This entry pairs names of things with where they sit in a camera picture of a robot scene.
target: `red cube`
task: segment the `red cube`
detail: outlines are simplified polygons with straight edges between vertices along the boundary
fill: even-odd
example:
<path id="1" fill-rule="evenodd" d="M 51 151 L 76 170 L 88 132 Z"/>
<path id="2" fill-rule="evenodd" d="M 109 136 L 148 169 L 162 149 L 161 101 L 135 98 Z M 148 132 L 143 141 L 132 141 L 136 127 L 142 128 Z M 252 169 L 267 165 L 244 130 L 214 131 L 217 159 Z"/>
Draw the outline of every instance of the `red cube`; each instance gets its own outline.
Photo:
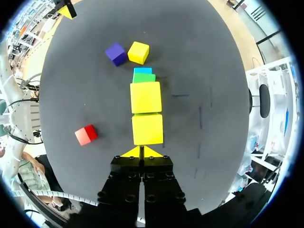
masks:
<path id="1" fill-rule="evenodd" d="M 93 125 L 88 125 L 75 132 L 81 146 L 86 145 L 97 138 L 97 133 Z"/>

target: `green cube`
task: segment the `green cube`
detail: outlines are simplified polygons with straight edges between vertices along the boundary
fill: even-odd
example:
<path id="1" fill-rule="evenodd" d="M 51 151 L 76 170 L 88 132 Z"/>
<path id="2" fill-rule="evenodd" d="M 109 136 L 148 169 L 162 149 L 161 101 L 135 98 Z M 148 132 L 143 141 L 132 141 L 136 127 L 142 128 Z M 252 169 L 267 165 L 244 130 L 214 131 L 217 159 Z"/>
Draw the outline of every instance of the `green cube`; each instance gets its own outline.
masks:
<path id="1" fill-rule="evenodd" d="M 154 74 L 134 73 L 132 83 L 139 82 L 155 82 L 156 76 Z"/>

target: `blue cube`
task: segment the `blue cube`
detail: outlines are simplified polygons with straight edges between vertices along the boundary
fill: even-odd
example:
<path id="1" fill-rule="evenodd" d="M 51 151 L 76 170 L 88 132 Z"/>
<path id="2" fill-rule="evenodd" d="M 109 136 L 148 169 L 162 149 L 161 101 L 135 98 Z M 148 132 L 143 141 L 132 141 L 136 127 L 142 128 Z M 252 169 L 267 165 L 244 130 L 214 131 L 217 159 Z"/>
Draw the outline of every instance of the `blue cube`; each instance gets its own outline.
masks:
<path id="1" fill-rule="evenodd" d="M 134 73 L 143 73 L 143 74 L 152 74 L 152 68 L 151 67 L 137 67 L 134 68 Z"/>
<path id="2" fill-rule="evenodd" d="M 109 59 L 115 64 L 115 66 L 119 66 L 128 59 L 128 55 L 125 52 L 124 48 L 120 46 L 118 43 L 114 43 L 110 46 L 105 54 L 109 57 Z"/>

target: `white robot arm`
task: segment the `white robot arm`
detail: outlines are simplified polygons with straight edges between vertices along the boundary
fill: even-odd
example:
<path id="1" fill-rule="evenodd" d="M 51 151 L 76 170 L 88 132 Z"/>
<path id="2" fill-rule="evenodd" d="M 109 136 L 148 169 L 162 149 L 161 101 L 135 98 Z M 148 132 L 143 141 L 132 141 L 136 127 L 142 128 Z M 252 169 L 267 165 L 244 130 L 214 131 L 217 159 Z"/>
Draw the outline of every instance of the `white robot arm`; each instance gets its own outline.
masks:
<path id="1" fill-rule="evenodd" d="M 27 142 L 33 142 L 31 102 L 15 102 L 30 99 L 31 92 L 23 91 L 16 83 L 10 68 L 7 50 L 7 42 L 3 41 L 0 43 L 0 90 L 9 111 L 0 116 L 0 124 L 4 126 L 10 125 L 10 133 L 12 135 Z M 8 186 L 11 184 L 11 179 L 18 173 L 19 161 L 21 160 L 21 154 L 25 145 L 25 143 L 19 142 L 12 137 L 8 139 L 5 154 L 2 158 L 4 160 L 2 164 L 2 177 Z"/>

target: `light blue cube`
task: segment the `light blue cube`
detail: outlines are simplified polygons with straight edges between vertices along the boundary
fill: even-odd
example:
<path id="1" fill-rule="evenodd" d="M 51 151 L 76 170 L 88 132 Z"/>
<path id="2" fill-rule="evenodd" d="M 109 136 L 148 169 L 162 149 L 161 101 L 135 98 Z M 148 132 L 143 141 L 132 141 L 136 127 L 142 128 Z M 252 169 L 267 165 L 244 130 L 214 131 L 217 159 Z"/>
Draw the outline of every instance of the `light blue cube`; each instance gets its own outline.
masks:
<path id="1" fill-rule="evenodd" d="M 134 73 L 144 73 L 144 74 L 152 74 L 152 68 L 151 67 L 137 67 L 134 68 Z"/>

